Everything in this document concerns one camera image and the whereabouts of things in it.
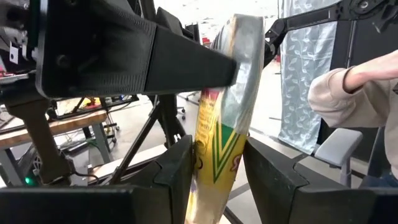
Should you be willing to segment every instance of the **black plastic panel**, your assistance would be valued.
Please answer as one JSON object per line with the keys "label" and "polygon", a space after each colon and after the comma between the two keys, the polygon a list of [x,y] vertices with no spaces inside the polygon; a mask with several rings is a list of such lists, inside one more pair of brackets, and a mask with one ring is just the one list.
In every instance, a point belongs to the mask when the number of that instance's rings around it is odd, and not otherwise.
{"label": "black plastic panel", "polygon": [[263,224],[395,223],[398,219],[397,189],[347,189],[253,138],[243,154]]}
{"label": "black plastic panel", "polygon": [[233,83],[233,59],[143,19],[128,5],[127,0],[41,2],[40,94],[166,94]]}
{"label": "black plastic panel", "polygon": [[183,137],[126,186],[0,189],[0,223],[184,223],[193,171]]}

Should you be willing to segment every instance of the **gray chair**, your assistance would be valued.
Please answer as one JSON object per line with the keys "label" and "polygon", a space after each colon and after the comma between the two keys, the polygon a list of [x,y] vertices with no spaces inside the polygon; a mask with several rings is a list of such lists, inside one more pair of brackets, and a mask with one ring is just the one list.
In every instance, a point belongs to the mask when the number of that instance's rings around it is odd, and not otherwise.
{"label": "gray chair", "polygon": [[[360,187],[369,186],[375,178],[379,178],[387,172],[391,165],[387,160],[384,147],[384,127],[379,128],[373,144],[372,154],[369,160],[368,173]],[[362,140],[359,131],[338,128],[315,152],[315,157],[333,166],[341,168],[340,183],[351,186],[350,158],[354,150]]]}
{"label": "gray chair", "polygon": [[351,155],[362,141],[360,131],[338,128],[315,152],[315,158],[339,167],[340,183],[351,187]]}

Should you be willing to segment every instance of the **monitor arm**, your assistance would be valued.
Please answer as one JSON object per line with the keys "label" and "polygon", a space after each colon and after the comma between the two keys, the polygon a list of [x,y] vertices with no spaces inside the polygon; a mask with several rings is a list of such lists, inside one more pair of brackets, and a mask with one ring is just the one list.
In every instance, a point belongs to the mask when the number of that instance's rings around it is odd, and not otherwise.
{"label": "monitor arm", "polygon": [[397,22],[396,0],[342,0],[330,6],[310,12],[277,19],[266,33],[264,66],[277,55],[288,31],[297,30],[333,21],[356,21],[374,17],[378,32]]}

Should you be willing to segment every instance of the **screw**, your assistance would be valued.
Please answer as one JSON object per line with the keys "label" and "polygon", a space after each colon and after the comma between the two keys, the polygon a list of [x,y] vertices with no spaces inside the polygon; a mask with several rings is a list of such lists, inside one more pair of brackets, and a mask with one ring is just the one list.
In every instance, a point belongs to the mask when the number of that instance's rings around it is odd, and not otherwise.
{"label": "screw", "polygon": [[70,60],[66,55],[59,55],[57,57],[57,65],[61,68],[69,68]]}
{"label": "screw", "polygon": [[361,9],[366,9],[369,6],[368,1],[363,1],[359,4]]}
{"label": "screw", "polygon": [[65,0],[69,6],[76,6],[78,0]]}

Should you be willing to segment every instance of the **chair armrest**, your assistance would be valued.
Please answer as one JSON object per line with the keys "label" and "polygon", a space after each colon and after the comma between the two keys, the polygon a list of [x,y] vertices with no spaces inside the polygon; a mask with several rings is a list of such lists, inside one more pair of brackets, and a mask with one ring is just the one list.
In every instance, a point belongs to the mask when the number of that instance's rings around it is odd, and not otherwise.
{"label": "chair armrest", "polygon": [[338,128],[318,148],[315,158],[341,167],[362,141],[360,131]]}

